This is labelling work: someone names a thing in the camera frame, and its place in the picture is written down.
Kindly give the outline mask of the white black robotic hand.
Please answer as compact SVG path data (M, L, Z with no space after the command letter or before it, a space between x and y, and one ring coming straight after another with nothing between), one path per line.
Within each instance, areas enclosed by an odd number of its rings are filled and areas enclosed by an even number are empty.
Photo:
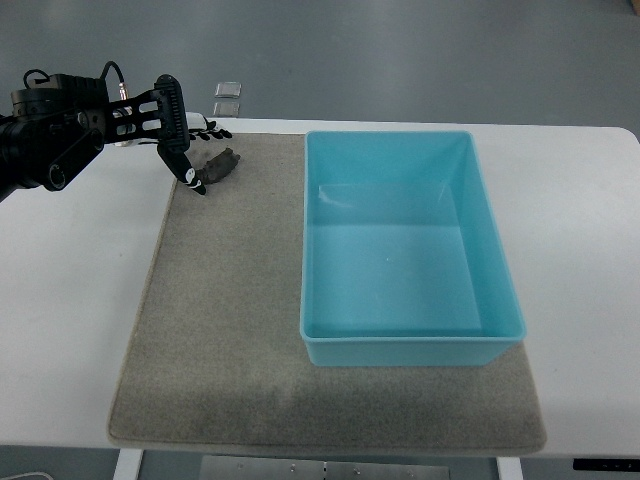
M198 179L196 174L198 169L193 167L186 156L186 151L192 140L229 140L232 138L232 134L219 128L216 121L208 120L204 115L195 112L186 113L186 126L188 127L189 139L186 141L185 149L171 146L166 140L159 140L157 153L178 181L199 195L205 195L207 185Z

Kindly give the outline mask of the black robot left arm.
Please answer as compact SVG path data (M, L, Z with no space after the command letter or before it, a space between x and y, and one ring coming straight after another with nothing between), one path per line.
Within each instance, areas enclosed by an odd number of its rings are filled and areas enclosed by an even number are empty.
M18 189L65 189L107 144L153 140L178 181L206 189L186 157L187 116L178 80L163 74L135 97L109 98L106 77L49 75L31 69L12 92L13 111L1 119L1 196Z

